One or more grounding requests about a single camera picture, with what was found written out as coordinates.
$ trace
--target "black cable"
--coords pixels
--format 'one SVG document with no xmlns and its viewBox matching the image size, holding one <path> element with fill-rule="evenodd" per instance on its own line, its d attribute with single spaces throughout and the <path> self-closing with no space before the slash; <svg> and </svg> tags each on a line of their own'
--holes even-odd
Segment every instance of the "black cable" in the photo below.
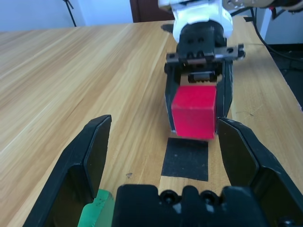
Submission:
<svg viewBox="0 0 303 227">
<path fill-rule="evenodd" d="M 283 57 L 283 58 L 286 58 L 286 59 L 290 59 L 290 60 L 293 60 L 293 61 L 299 61 L 299 62 L 303 62 L 302 59 L 298 59 L 298 58 L 292 58 L 292 57 L 289 57 L 287 55 L 284 55 L 282 53 L 279 53 L 278 51 L 276 51 L 275 49 L 273 49 L 271 46 L 269 46 L 265 41 L 264 39 L 261 37 L 259 31 L 258 31 L 258 28 L 257 28 L 257 8 L 256 8 L 256 16 L 255 16 L 255 13 L 254 13 L 254 10 L 251 8 L 250 9 L 250 12 L 251 12 L 251 17 L 252 17 L 252 23 L 255 27 L 255 30 L 256 30 L 256 33 L 257 33 L 257 36 L 259 37 L 259 39 L 261 40 L 261 42 L 269 49 L 271 50 L 271 52 L 279 55 L 280 57 Z"/>
<path fill-rule="evenodd" d="M 74 26 L 76 27 L 77 25 L 76 25 L 76 22 L 74 20 L 74 17 L 72 16 L 71 9 L 70 9 L 70 6 L 71 6 L 72 9 L 74 9 L 74 7 L 72 6 L 72 4 L 70 3 L 69 0 L 63 0 L 63 1 L 65 2 L 66 6 L 67 6 L 67 9 L 68 9 L 68 11 L 70 13 L 70 16 L 71 16 L 71 19 L 72 19 L 72 22 L 73 22 Z"/>
<path fill-rule="evenodd" d="M 243 12 L 245 12 L 246 10 L 249 10 L 249 9 L 251 9 L 251 7 L 245 7 L 245 8 L 239 9 L 239 10 L 237 10 L 237 11 L 231 13 L 231 16 L 233 17 L 233 16 L 238 15 L 238 14 L 240 14 L 240 13 L 243 13 Z"/>
<path fill-rule="evenodd" d="M 272 13 L 271 18 L 274 20 L 274 19 L 276 19 L 278 16 L 280 16 L 282 13 L 284 13 L 285 11 L 286 11 L 285 9 L 282 9 L 282 10 L 280 10 L 280 11 L 277 13 L 277 12 L 276 12 L 276 8 L 274 8 L 274 9 L 271 10 L 271 13 Z"/>
</svg>

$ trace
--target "floor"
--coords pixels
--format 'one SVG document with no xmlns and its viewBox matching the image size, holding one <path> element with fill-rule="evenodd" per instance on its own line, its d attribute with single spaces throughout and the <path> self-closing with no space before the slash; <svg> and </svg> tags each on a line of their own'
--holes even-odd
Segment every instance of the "floor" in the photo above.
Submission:
<svg viewBox="0 0 303 227">
<path fill-rule="evenodd" d="M 294 58 L 302 58 L 303 52 L 285 53 Z M 278 56 L 271 52 L 275 63 L 280 69 L 294 96 L 297 98 L 300 106 L 303 106 L 303 64 L 301 62 L 292 61 Z"/>
</svg>

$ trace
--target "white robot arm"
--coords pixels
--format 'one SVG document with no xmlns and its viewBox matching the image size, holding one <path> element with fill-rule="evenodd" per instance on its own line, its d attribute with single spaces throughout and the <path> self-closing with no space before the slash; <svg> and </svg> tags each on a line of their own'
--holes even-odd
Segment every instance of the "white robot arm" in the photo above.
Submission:
<svg viewBox="0 0 303 227">
<path fill-rule="evenodd" d="M 303 9 L 303 0 L 159 0 L 158 4 L 160 8 L 174 14 L 173 36 L 177 43 L 186 25 L 210 20 L 219 23 L 223 28 L 224 37 L 228 38 L 232 34 L 232 17 L 228 10 L 278 6 L 289 11 Z"/>
</svg>

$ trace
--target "white wall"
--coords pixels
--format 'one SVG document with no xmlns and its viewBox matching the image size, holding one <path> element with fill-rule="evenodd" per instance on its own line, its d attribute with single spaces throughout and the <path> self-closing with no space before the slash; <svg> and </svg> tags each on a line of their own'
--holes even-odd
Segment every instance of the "white wall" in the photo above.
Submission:
<svg viewBox="0 0 303 227">
<path fill-rule="evenodd" d="M 132 23 L 129 0 L 79 0 L 86 25 Z"/>
<path fill-rule="evenodd" d="M 303 44 L 303 12 L 285 12 L 269 22 L 265 41 L 268 44 Z"/>
<path fill-rule="evenodd" d="M 78 26 L 85 21 L 78 0 L 70 0 Z M 48 29 L 73 26 L 63 0 L 0 0 L 0 31 Z"/>
</svg>

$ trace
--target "robotic arm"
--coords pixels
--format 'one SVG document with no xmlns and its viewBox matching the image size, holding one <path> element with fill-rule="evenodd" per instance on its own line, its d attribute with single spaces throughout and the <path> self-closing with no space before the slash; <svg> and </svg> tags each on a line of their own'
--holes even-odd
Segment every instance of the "robotic arm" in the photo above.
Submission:
<svg viewBox="0 0 303 227">
<path fill-rule="evenodd" d="M 178 43 L 176 52 L 167 54 L 164 68 L 167 74 L 166 107 L 173 133 L 187 138 L 211 140 L 217 132 L 215 119 L 227 116 L 232 102 L 232 63 L 245 57 L 244 45 L 227 47 L 227 38 L 233 29 L 232 16 L 227 10 L 244 7 L 274 9 L 278 6 L 295 12 L 303 9 L 303 1 L 159 0 L 160 8 L 174 14 L 173 27 L 168 31 L 173 33 Z M 205 98 L 205 86 L 200 86 L 198 92 L 197 88 L 179 89 L 181 76 L 187 76 L 189 83 L 216 83 L 214 92 L 208 93 L 214 100 L 213 105 L 205 106 L 205 102 L 201 101 Z M 196 97 L 197 101 L 194 102 L 191 97 Z M 180 107 L 181 101 L 189 103 L 189 100 L 192 106 L 174 109 L 174 106 Z M 212 109 L 211 114 L 204 111 L 209 109 Z"/>
<path fill-rule="evenodd" d="M 173 35 L 177 43 L 182 28 L 187 24 L 207 22 L 219 23 L 224 30 L 224 37 L 232 34 L 232 17 L 228 10 L 243 7 L 282 7 L 290 12 L 303 9 L 302 0 L 159 0 L 161 9 L 172 11 L 175 17 Z"/>
</svg>

